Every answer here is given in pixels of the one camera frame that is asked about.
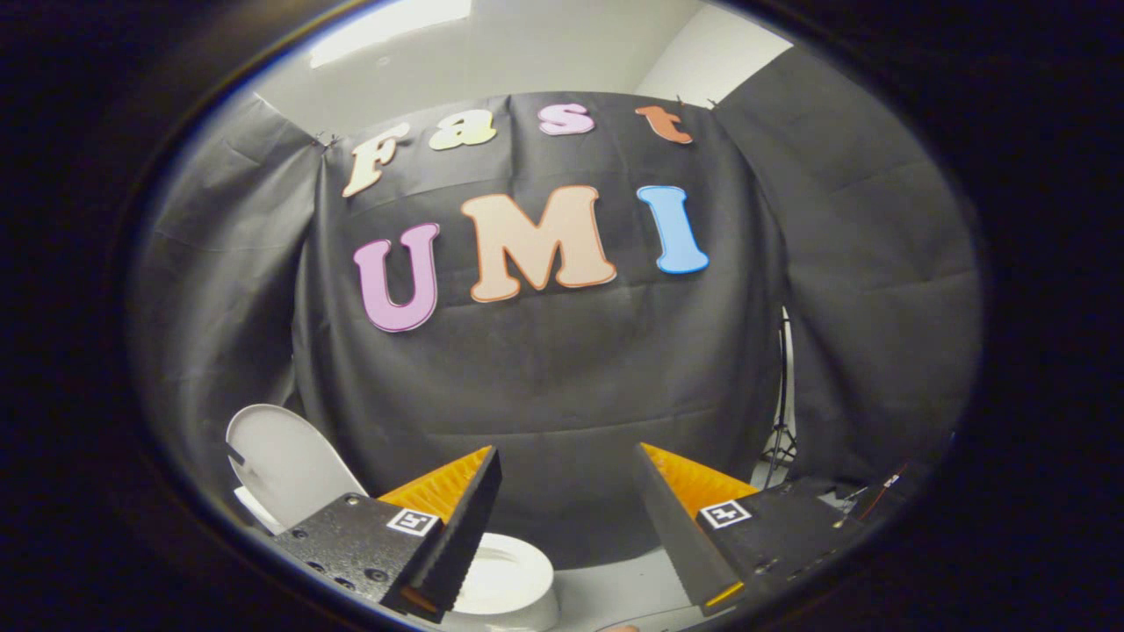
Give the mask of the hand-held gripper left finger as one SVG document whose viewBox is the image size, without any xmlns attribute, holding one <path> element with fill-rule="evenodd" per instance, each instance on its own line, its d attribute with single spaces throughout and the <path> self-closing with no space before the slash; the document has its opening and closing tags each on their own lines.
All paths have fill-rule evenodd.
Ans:
<svg viewBox="0 0 1124 632">
<path fill-rule="evenodd" d="M 501 488 L 483 446 L 377 499 L 342 493 L 272 542 L 344 592 L 439 623 L 465 583 Z"/>
</svg>

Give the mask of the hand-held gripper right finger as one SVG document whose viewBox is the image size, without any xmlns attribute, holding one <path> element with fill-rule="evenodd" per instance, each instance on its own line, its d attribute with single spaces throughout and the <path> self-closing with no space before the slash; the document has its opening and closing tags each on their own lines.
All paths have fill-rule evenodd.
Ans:
<svg viewBox="0 0 1124 632">
<path fill-rule="evenodd" d="M 640 442 L 636 485 L 659 544 L 703 615 L 755 615 L 821 575 L 865 525 L 791 485 L 754 485 Z"/>
</svg>

